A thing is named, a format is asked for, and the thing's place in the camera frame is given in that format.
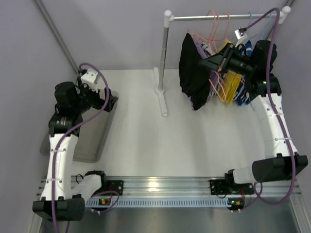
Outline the pink hanger of black trousers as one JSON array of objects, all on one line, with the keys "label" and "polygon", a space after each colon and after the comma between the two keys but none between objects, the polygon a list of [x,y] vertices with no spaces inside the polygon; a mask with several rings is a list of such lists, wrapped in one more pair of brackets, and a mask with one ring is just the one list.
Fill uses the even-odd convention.
[{"label": "pink hanger of black trousers", "polygon": [[209,38],[204,38],[203,36],[193,32],[192,30],[188,29],[187,30],[187,33],[190,34],[190,36],[193,38],[193,39],[197,39],[199,41],[202,41],[202,42],[205,42],[205,43],[209,43],[211,42],[211,39]]}]

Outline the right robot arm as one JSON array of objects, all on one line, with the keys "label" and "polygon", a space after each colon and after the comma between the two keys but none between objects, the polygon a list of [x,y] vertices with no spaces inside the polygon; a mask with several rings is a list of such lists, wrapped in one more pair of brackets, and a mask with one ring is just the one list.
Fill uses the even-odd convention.
[{"label": "right robot arm", "polygon": [[276,56],[276,45],[260,40],[251,56],[240,54],[236,46],[228,43],[217,54],[198,62],[221,74],[234,71],[243,75],[246,92],[261,125],[265,158],[250,166],[229,170],[225,178],[231,186],[291,180],[309,163],[307,156],[298,153],[286,125],[281,87],[271,73]]}]

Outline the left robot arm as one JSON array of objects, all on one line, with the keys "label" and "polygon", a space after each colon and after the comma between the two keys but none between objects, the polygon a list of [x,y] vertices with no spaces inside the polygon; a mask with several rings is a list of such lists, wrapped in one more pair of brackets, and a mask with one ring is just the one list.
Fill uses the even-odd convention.
[{"label": "left robot arm", "polygon": [[73,82],[56,85],[54,96],[56,104],[49,121],[49,168],[41,197],[33,202],[32,209],[54,223],[79,221],[86,202],[93,195],[107,191],[107,177],[102,170],[88,171],[75,188],[71,187],[72,162],[81,128],[101,113],[112,112],[119,97],[106,87],[91,90],[89,84]]}]

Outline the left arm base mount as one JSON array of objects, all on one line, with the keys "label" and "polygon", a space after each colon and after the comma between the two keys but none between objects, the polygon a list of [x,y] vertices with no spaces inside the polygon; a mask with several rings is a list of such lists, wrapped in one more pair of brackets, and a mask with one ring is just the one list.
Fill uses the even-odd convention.
[{"label": "left arm base mount", "polygon": [[104,185],[98,189],[95,193],[102,193],[104,191],[115,191],[117,192],[120,196],[123,195],[123,185],[124,181],[123,180],[107,180]]}]

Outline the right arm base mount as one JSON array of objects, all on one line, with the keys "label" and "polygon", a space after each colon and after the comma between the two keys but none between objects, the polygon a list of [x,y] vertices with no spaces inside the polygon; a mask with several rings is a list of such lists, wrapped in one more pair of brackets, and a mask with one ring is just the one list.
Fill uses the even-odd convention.
[{"label": "right arm base mount", "polygon": [[254,189],[251,183],[236,184],[230,183],[225,179],[209,180],[210,191],[212,195],[225,196],[225,195],[253,195]]}]

